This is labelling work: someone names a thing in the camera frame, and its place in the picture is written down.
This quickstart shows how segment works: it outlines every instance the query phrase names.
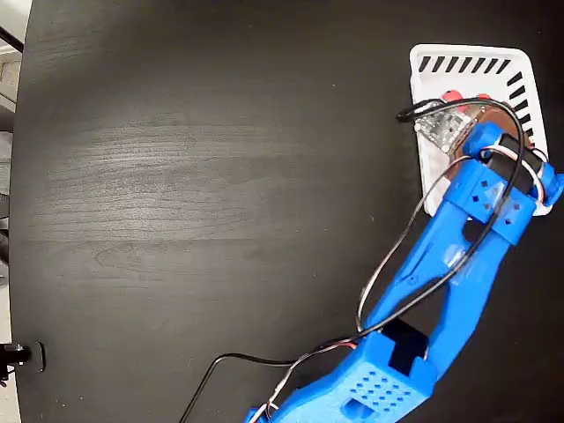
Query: dark wooden table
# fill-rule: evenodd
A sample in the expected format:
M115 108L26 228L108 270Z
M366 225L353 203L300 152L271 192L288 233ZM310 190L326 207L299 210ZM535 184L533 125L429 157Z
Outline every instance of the dark wooden table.
M421 195L412 128L394 120L417 43L524 49L562 169L562 15L522 3L36 0L11 312L48 367L18 376L23 421L173 423L215 355L291 358L353 330ZM535 219L406 421L562 420L563 228L562 204ZM240 423L280 376L224 365L191 421Z

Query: black cable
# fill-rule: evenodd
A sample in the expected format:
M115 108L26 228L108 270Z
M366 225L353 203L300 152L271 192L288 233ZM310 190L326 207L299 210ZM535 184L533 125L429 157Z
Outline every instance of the black cable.
M14 47L18 52L24 52L24 43L0 26L0 38Z
M226 360L226 359L245 360L245 361L250 361L251 363L257 363L257 364L261 364L263 366L269 366L269 367L290 367L295 362L295 360L267 360L267 359L262 359L260 357L255 357L253 355L239 354L237 352L230 352L230 353L227 353L227 354L221 354L219 357L217 357L211 363L211 365L206 370L204 377L202 378L202 381L200 382L200 384L198 385L198 387L196 389L196 393L194 394L192 399L190 399L190 402L188 403L188 406L186 407L184 414L182 415L182 417L180 417L179 423L184 423L186 421L189 414L194 409L194 406L196 405L197 400L202 395L202 392L204 391L205 385L210 380L210 377L212 376L213 370L215 370L215 367L221 361Z
M470 257L476 252L476 250L478 249L480 244L484 241L484 239L487 237L489 232L492 230L492 227L494 226L495 221L499 218L501 207L505 204L505 201L508 199L509 195L511 194L511 190L515 187L516 179L517 179L517 176L519 174L519 169L522 166L521 163L523 161L523 156L524 156L525 133L523 131L521 123L519 122L519 117L517 116L515 111L510 106L508 106L505 103L502 103L500 101L497 101L497 100L471 98L471 99L461 99L461 100L449 101L448 103L439 104L437 106L432 106L430 108L426 108L423 111L417 112L417 110L419 108L422 108L422 107L426 106L427 104L429 104L433 101L437 101L437 100L420 101L419 103L414 104L410 108L407 108L407 109L399 112L397 114L397 119L400 122L409 122L409 121L412 121L412 120L415 120L415 119L419 119L420 117L423 117L423 116L432 115L432 114L442 112L442 111L445 111L445 110L449 110L449 109L452 109L452 108L457 108L457 107L460 107L460 106L469 106L469 105L483 105L483 106L491 106L491 107L494 107L494 108L498 108L498 109L502 110L503 112L505 112L511 118L511 120L514 122L514 124L516 125L517 141L519 142L519 149L518 149L518 152L517 152L517 160L515 162L515 166L513 167L513 171L511 172L511 175L509 176L508 184L505 186L505 189L501 193L500 200L495 204L495 207L493 208L492 216L487 221L486 225L484 226L484 230L481 232L478 239L471 245L471 247L468 249L468 251L466 251L464 253L464 255L460 258L460 260L458 260L456 265L452 268L452 270L449 271L449 273L447 273L445 276L443 276L434 285L430 286L425 292L423 292L421 295L419 295L415 300L411 301L405 307L403 307L401 309L401 312L394 313L393 318L400 317L401 315L406 313L411 308L417 306L420 302L422 302L429 295L436 292L441 286L443 286L449 280L451 280L460 271L460 269L468 262ZM350 338L350 340L355 341L355 340L361 339L361 338L369 335L370 333L372 333L376 330L379 330L383 325L386 324L386 322L389 321L389 319L390 318L388 317L384 321L379 322L378 324L375 324L375 325L373 325L373 326L371 326L367 329L364 329L362 332L359 332L359 334L356 335L355 337Z
M439 101L441 104L436 105L436 106L432 106L430 108L426 108L422 111L417 112L418 109L421 109L422 107L424 107L424 106L426 106L430 103L436 102L436 101ZM416 103L413 106L411 106L411 107L409 107L405 110L402 110L401 112L399 112L397 114L397 119L400 122L409 122L409 121L412 121L412 120L415 120L415 119L419 119L420 117L423 117L423 116L426 116L426 115L432 115L432 114L435 114L435 113L438 113L438 112L450 110L452 108L457 108L459 106L468 106L468 105L491 106L491 107L498 108L498 109L502 110L503 112L505 112L513 120L513 122L516 125L517 141L519 143L519 149L518 149L518 152L517 152L517 160L515 162L515 166L513 168L513 171L511 172L511 175L509 176L508 184L505 186L505 189L501 193L500 200L495 204L495 207L493 208L492 216L490 217L490 219L487 221L486 225L484 226L484 230L481 232L478 239L471 245L471 247L468 249L468 251L466 251L463 254L463 256L458 260L458 262L452 268L451 271L449 271L445 276L443 276L438 282L436 282L435 284L430 286L425 292L423 292L418 297L416 297L413 301L409 302L406 306L401 308L399 310L399 312L393 313L388 318L384 319L383 321L381 321L381 322L379 322L379 323L377 323L377 324L375 324L375 325L373 325L369 328L364 329L362 332L359 332L359 333L357 333L357 334L355 334L351 337L348 337L348 338L341 338L341 339L331 341L332 343L337 344L337 343L353 342L353 341L360 340L360 339L366 337L367 335L379 330L389 320L393 320L393 319L398 318L399 316L403 315L404 313L406 313L411 308L417 306L420 302L422 302L429 295L436 292L441 286L443 286L449 280L451 280L460 271L460 269L468 262L470 257L476 252L476 250L478 249L480 244L484 241L484 239L487 237L489 232L492 230L492 227L494 226L495 221L499 218L501 207L505 204L505 201L508 199L509 195L511 194L511 190L515 187L516 178L518 176L519 169L522 166L521 163L523 161L524 150L525 150L525 134L524 134L523 128L521 126L521 123L519 122L519 117L516 115L515 111L511 107L509 107L508 105L506 105L506 104L504 104L500 101L492 100L492 99L471 98L471 99L453 100L453 101L449 101L448 103L444 103L442 100L439 100L439 99L431 99L431 100L420 101L419 103ZM313 355L313 354L316 354L317 352L320 352L327 345L328 345L328 342L324 342L323 344L314 348L311 351L310 354ZM194 394L194 396L190 400L188 407L186 407L186 411L182 415L179 423L184 423L186 421L186 418L188 418L189 413L194 408L196 401L199 399L200 395L202 394L202 391L204 390L205 384L208 382L208 379L212 375L213 370L222 360L227 359L227 358L242 359L242 360L252 361L252 362L255 362L255 363L258 363L258 364L264 364L266 366L272 366L272 367L290 367L295 362L295 360L288 360L288 361L266 360L266 359L260 359L258 357L253 357L253 356L249 356L249 355L245 355L245 354L237 354L237 353L229 353L229 354L220 355L208 367L207 371L204 374L204 378L202 379L202 381L198 385L196 393Z

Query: white wire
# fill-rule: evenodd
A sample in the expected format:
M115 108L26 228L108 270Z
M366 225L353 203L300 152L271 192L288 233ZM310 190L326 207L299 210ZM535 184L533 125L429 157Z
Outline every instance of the white wire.
M367 282L367 284L360 291L359 306L357 307L357 311L356 311L356 328L357 328L358 332L362 332L364 330L364 328L362 327L362 311L363 311L364 306L367 302L368 296L370 295L370 292L374 288L374 285L376 283L376 280L378 279L378 276L380 275L380 272L382 271L382 269L386 265L386 263L391 259L393 254L396 252L397 248L404 241L405 237L407 236L410 229L412 228L413 222L415 221L415 218L419 214L421 207L423 207L423 204L426 202L426 200L429 197L429 195L431 194L431 192L433 192L433 190L436 188L438 183L450 171L450 169L452 169L454 166L456 166L460 162L468 160L468 159L471 159L471 157L470 156L462 156L462 157L460 157L456 160L451 161L450 164L447 166L447 168L439 175L439 177L434 180L433 184L431 185L431 188L429 188L427 193L419 200L419 202L415 206L415 209L413 210L412 216L410 217L409 222L407 222L407 226L405 227L404 231L399 236L396 243L391 248L391 250L388 252L388 254L380 262L380 264L378 265L378 267L376 268L376 270L374 271L374 273L370 277L370 280Z
M503 155L509 157L510 159L512 159L513 161L517 160L517 154L515 152L513 152L512 150L508 149L507 147L503 146L503 145L489 145L488 147L484 147L482 149L482 151L484 151L484 150L489 150L489 151L497 152L499 154L503 154ZM407 236L407 234L409 233L409 230L412 227L413 221L417 217L417 214L419 213L419 210L421 210L421 207L423 206L423 204L426 202L429 194L431 194L431 192L437 186L437 184L442 179L442 177L444 175L446 175L452 167L454 167L455 165L457 165L461 161L467 160L469 158L470 158L470 156L462 156L459 159L453 160L447 166L447 168L442 172L442 174L439 175L439 177L433 182L433 185L431 185L431 188L429 189L429 191L419 200L419 202L415 206L415 210L413 211L413 214L410 217L409 222L407 223L407 226L405 227L405 230L402 232L400 237L397 239L396 243L391 248L391 250L388 252L388 254L380 262L380 264L378 265L378 267L376 268L376 270L372 274L372 277L370 278L370 280L367 282L367 284L364 286L364 288L362 288L362 290L360 291L359 306L357 308L357 313L356 313L356 327L357 327L358 332L362 332L364 330L364 328L362 327L362 312L363 312L364 307L366 305L366 301L368 299L368 296L370 295L370 292L374 288L375 282L378 279L378 276L380 275L380 272L382 271L382 269L386 265L386 263L389 261L389 259L392 257L392 255L396 252L397 248L404 241L405 236ZM544 202L544 197L545 197L545 189L543 187L543 184L540 181L540 178L538 177L538 175L535 173L535 171L529 165L529 163L527 163L525 160L522 160L522 164L523 164L523 167L525 168L525 170L527 170L527 172L529 172L529 174L531 175L533 183L535 184L535 187L537 188L537 196L538 196L537 201L540 204L542 204Z
M485 147L482 149L483 150L491 150L493 152L497 152L500 154L503 154L509 158L511 158L512 160L517 160L517 156L516 154L509 150L507 147L503 147L502 145L490 145L488 147ZM366 304L366 300L370 294L370 291L372 291L372 289L374 288L375 282L378 279L378 276L380 274L380 272L382 271L383 266L389 261L389 259L391 258L391 256L394 254L394 252L397 250L397 248L399 247L399 245L401 245L402 241L404 240L405 236L409 233L409 230L411 229L413 222L415 221L415 218L417 217L417 214L419 213L419 211L421 210L421 207L423 206L423 204L426 202L429 194L436 188L436 186L438 185L438 183L441 181L441 179L450 171L450 169L452 169L454 166L456 166L457 164L461 163L462 161L471 159L471 156L462 156L456 160L453 160L452 162L449 163L449 165L447 166L447 168L439 175L439 177L433 182L433 184L431 185L431 188L428 190L428 192L419 200L419 202L417 203L417 205L415 206L415 209L413 210L412 216L409 219L409 222L407 223L407 226L405 228L405 230L402 232L402 234L400 235L400 237L398 238L398 240L396 241L396 243L394 244L394 246L391 248L391 250L388 252L388 254L384 257L384 259L382 260L382 262L380 263L380 265L376 268L376 270L374 271L372 277L370 278L370 280L368 281L368 283L365 285L365 287L362 289L361 291L361 296L360 296L360 302L359 302L359 307L357 309L357 316L356 316L356 320L357 320L357 329L359 329L359 332L362 332L364 329L362 328L362 324L361 324L361 320L362 320L362 311L363 308ZM529 166L529 164L527 162L525 162L523 160L523 167L529 172L529 174L531 175L535 186L537 187L537 192L538 192L538 201L542 202L543 198L544 198L544 189L543 189L543 185L542 182L540 181L540 179L538 178L538 175L535 174L534 170L531 168L531 166ZM457 263L456 267L459 267L461 265L463 265L465 263L465 260L463 260L461 263ZM442 281L445 278L448 278L450 275L448 274L446 277L444 277L443 279L439 280L439 282L435 283L433 286L431 286L430 288L427 289L427 291L421 295L424 296L428 296L430 293L434 292L437 287L439 287L442 284ZM393 315L387 317L386 319L382 320L380 323L377 324L378 327L382 327L383 325L385 325L387 322L389 322L390 320L396 318L396 315L402 313L405 309L408 309L412 306L412 303L419 301L419 298L416 298L415 300L413 300L411 303L408 303L407 305L405 305L402 309L398 310L396 313L394 313ZM349 342L352 341L352 338L346 339L346 340L341 340L339 342L337 342L336 344L332 344L332 345L327 345L323 348L320 348L318 350L314 350L313 352L307 352L303 355L301 355L286 371L284 377L282 378L282 380L278 383L276 389L274 390L274 392L272 393L271 397L268 399L268 401L266 403L263 404L263 406L261 406L261 408L255 413L255 415L251 418L249 423L257 423L257 421L260 419L260 417L264 414L264 412L267 409L270 409L271 407L275 407L274 406L274 401L276 400L276 398L278 397L278 395L280 394L280 392L282 391L282 389L286 386L286 384L288 383L288 380L290 379L290 376L292 375L292 372L294 371L294 369L296 369L302 362L304 362L305 360L309 359L310 357L313 357L314 355L320 354L320 353L326 353L328 351L334 350L335 348L339 348L340 346L350 346Z

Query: wire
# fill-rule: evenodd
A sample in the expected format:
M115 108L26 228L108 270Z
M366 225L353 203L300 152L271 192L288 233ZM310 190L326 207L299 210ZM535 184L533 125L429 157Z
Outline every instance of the wire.
M431 188L429 188L427 193L419 200L419 202L415 206L415 209L413 210L412 216L410 217L409 222L407 222L407 226L405 227L404 231L399 236L396 243L391 248L391 250L388 252L388 254L380 262L380 264L378 265L378 267L376 268L376 270L374 271L374 273L370 277L370 280L367 282L367 284L360 291L359 306L357 307L357 312L356 312L356 327L357 327L359 332L362 332L362 330L363 330L363 328L362 328L362 311L364 309L364 306L366 304L368 296L370 295L370 292L374 288L375 282L378 279L380 272L382 271L382 269L384 268L386 263L391 259L393 254L396 252L396 250L399 248L399 246L404 241L405 237L407 236L407 234L411 230L411 228L413 226L413 222L415 222L415 218L419 214L421 207L423 207L423 204L426 202L426 200L428 199L431 192L433 192L433 190L436 188L436 186L439 184L439 182L442 181L442 178L450 171L450 169L452 169L454 166L456 166L460 162L468 160L468 159L471 159L471 157L470 156L462 156L462 157L460 157L456 160L451 161L450 164L447 166L447 168L444 170L444 172L442 172L439 175L439 177L434 180L433 184L431 185Z
M516 177L518 176L519 169L520 169L519 164L523 162L524 146L525 146L525 143L524 143L525 134L523 132L523 128L521 127L521 123L519 122L519 118L517 117L517 115L513 111L513 109L510 108L509 106L497 101L497 100L473 98L473 99L453 100L453 101L450 101L448 103L432 106L432 107L427 108L427 109L425 109L421 112L416 111L418 108L421 108L425 105L428 105L432 101L436 101L436 100L424 100L424 101L421 101L420 103L417 103L416 105L412 106L411 108L403 110L402 112L397 114L397 119L400 120L400 121L403 121L403 120L409 121L409 120L412 120L412 119L418 119L418 118L423 117L425 115L431 115L431 114L441 112L441 111L444 111L444 110L449 110L451 108L457 108L459 106L467 106L467 105L471 105L471 104L481 104L481 105L488 105L488 106L492 106L492 107L495 107L495 108L499 108L502 111L504 111L506 114L508 114L509 117L511 117L511 119L513 120L513 122L515 123L516 128L517 128L517 141L519 142L519 149L518 149L518 153L517 153L517 160L516 160L515 166L514 166L513 171L511 172L511 175L508 179L508 184L505 186L505 189L501 193L500 200L493 207L492 216L490 217L490 219L485 224L483 231L478 236L478 239L470 246L468 251L466 251L458 259L458 261L454 264L453 268L446 275L444 275L441 279L439 279L433 285L428 287L428 289L426 291L424 291L423 293L421 293L420 295L415 297L413 300L409 301L407 304L405 304L399 310L392 313L391 315L389 315L388 317L386 317L385 319L383 319L379 323L377 323L377 324L375 324L375 325L373 325L373 326L371 326L367 329L363 329L362 331L360 331L355 336L340 339L340 340L335 342L335 345L336 344L343 344L343 343L347 343L347 342L355 342L355 341L358 341L360 339L363 339L364 337L368 336L369 334L371 334L371 333L373 333L377 330L380 330L382 327L384 327L386 324L388 324L392 320L397 319L398 317L405 314L411 308L417 306L425 298L427 298L428 296L430 296L431 294L436 292L441 286L443 286L446 282L451 280L460 271L460 269L462 269L462 267L468 262L470 257L476 252L476 250L478 249L480 244L484 241L484 239L487 237L489 232L492 230L492 227L494 226L495 220L497 220L497 218L500 215L501 207L505 204L505 201L509 197L511 190L515 186ZM274 391L274 394L272 394L272 396L269 398L268 402L274 401L274 399L278 396L278 393L284 388L284 385L287 383L287 381L290 378L290 375L293 372L293 370L300 363L302 363L304 360L306 360L310 356L315 355L317 353L323 353L324 351L319 351L319 350L315 351L314 350L313 352L309 352L307 354L302 355L302 357L305 357L305 359L300 360L299 362L296 362L294 365L292 365L290 368L288 368L284 378L282 379L282 381L280 381L280 383L278 384L278 386L276 387L276 389Z
M523 162L525 134L524 134L523 128L521 127L521 123L519 122L519 118L517 117L517 115L513 111L513 109L510 108L509 106L505 105L504 103L497 101L497 100L479 99L479 98L453 100L453 101L450 101L448 103L435 105L435 106L426 108L425 110L417 112L418 109L420 109L424 106L427 106L429 103L435 102L435 101L437 101L437 99L421 101L421 102L413 105L412 107L407 108L406 110L403 110L402 112L397 114L397 119L399 121L402 121L402 122L407 122L407 121L410 121L410 120L418 119L418 118L426 116L426 115L432 115L432 114L435 114L435 113L438 113L438 112L441 112L441 111L449 110L449 109L452 109L452 108L457 108L459 106L467 106L467 105L471 105L471 104L477 104L477 105L484 105L484 106L492 106L494 108L498 108L498 109L504 111L507 115L509 115L509 117L511 117L511 119L513 120L513 122L515 123L516 128L517 128L517 141L519 143L519 148L518 148L518 152L517 152L517 155L516 155L515 166L514 166L513 171L511 172L511 175L508 179L507 185L505 186L504 190L501 193L500 200L498 202L496 202L495 206L493 207L492 216L490 217L490 219L485 224L484 229L483 229L482 233L479 235L478 239L470 246L468 251L466 251L460 257L460 259L455 263L453 268L446 275L444 275L441 279L439 279L433 285L428 287L428 289L426 291L424 291L423 293L421 293L420 295L415 297L413 300L409 301L407 304L405 304L399 310L395 311L394 313L392 313L391 315L389 315L385 319L381 320L379 323L377 323L377 324L375 324L371 327L368 327L366 329L363 329L362 331L360 331L356 335L353 335L353 336L348 337L348 338L341 338L341 339L332 341L331 344L323 343L322 345L314 348L311 352L307 352L305 354L302 354L297 360L289 360L289 361L265 360L265 359L259 359L257 357L253 357L253 356L248 356L248 355L244 355L244 354L236 354L236 353L229 353L229 354L224 354L224 355L219 356L217 359L215 359L213 361L213 363L210 365L210 367L206 371L204 378L202 379L202 381L200 382L200 384L197 388L196 393L194 394L194 396L190 400L189 405L186 408L186 411L182 415L180 423L184 423L186 421L186 418L188 418L189 413L194 408L196 401L198 400L198 398L202 394L202 391L205 387L205 384L208 382L213 370L222 360L224 360L226 358L238 358L238 359L248 360L248 361L252 361L252 362L255 362L255 363L259 363L259 364L264 364L264 365L267 365L267 366L289 367L288 370L286 371L286 374L284 375L283 379L278 383L278 385L277 385L276 389L274 390L273 394L269 397L267 402L265 404L263 404L263 406L261 406L261 409L263 411L260 412L260 413L257 412L255 414L255 416L253 417L253 419L251 419L251 423L255 423L267 408L272 407L272 404L276 400L277 396L279 395L281 390L284 388L284 386L287 384L292 372L302 362L309 359L310 357L313 357L314 355L317 355L319 353L326 353L326 352L331 351L331 350L338 348L340 346L350 346L350 347L352 347L352 345L354 345L355 341L363 339L367 335L381 329L383 326L385 326L386 324L388 324L392 320L400 317L401 315L406 313L408 310L410 310L411 308L415 307L420 302L422 302L425 298L427 298L428 296L430 296L431 294L436 292L441 286L443 286L446 282L448 282L451 278L453 278L460 271L460 269L468 262L470 257L476 252L476 250L478 249L480 244L484 241L484 239L487 237L487 235L491 231L492 227L494 226L495 221L498 219L498 217L500 215L501 207L505 204L505 201L508 199L508 197L511 193L511 190L515 187L516 177L518 176L518 173L519 173L520 164Z
M301 363L303 363L305 360L310 359L311 357L313 357L314 355L317 354L321 354L321 353L326 353L328 351L334 350L335 348L339 348L340 346L348 346L349 348L352 349L356 349L357 345L353 344L352 341L349 340L343 340L341 342L336 342L332 345L326 345L323 347L318 347L317 349L311 351L311 352L306 352L305 354L301 355L291 366L290 368L288 368L288 370L286 370L286 374L284 375L284 377L282 378L282 380L278 383L277 387L275 388L274 392L272 393L271 397L268 398L268 401L266 402L266 407L269 408L271 406L272 403L274 403L274 401L276 400L277 396L280 394L280 392L282 391L282 389L286 386L286 384L288 383L288 380L290 379L290 376L292 375L292 372L294 371L294 369L296 369Z
M210 380L210 377L212 377L212 373L215 370L216 366L221 361L227 360L227 359L237 359L237 360L250 361L251 363L261 364L263 366L269 366L269 367L290 367L296 361L296 360L267 360L267 359L263 359L263 358L260 358L260 357L255 357L253 355L239 354L239 353L236 353L236 352L221 354L216 359L214 359L214 361L211 363L211 365L205 371L204 377L202 378L202 381L198 385L196 392L194 393L194 396L190 399L190 402L188 403L186 410L184 410L183 415L180 417L179 423L184 423L186 421L186 419L188 418L189 414L194 409L194 406L196 405L197 400L200 398L200 396L202 395L202 392L204 391L205 385Z
M511 149L509 149L509 148L507 148L503 145L489 145L488 147L484 147L482 149L482 151L484 151L484 150L489 150L491 152L497 152L498 154L502 154L504 156L509 157L513 161L517 160L516 153L513 150L511 150ZM527 163L525 160L523 160L521 162L521 164L523 165L525 170L527 172L529 172L529 174L531 175L532 181L535 184L535 188L537 189L537 201L540 204L544 203L544 201L545 201L545 187L544 187L543 183L540 181L540 178L535 173L535 171L533 170L533 168L531 167L531 165L529 163Z

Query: black table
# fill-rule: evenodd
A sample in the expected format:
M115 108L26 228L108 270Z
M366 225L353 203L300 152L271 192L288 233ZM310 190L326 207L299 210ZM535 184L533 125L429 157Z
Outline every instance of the black table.
M176 422L215 355L291 358L354 330L360 287L421 195L412 128L394 120L417 43L524 49L563 168L561 11L276 3L34 2L11 307L15 340L42 341L48 367L18 377L24 422ZM564 417L563 227L562 204L534 221L406 421ZM429 326L423 310L412 320ZM241 422L280 376L225 364L191 421Z

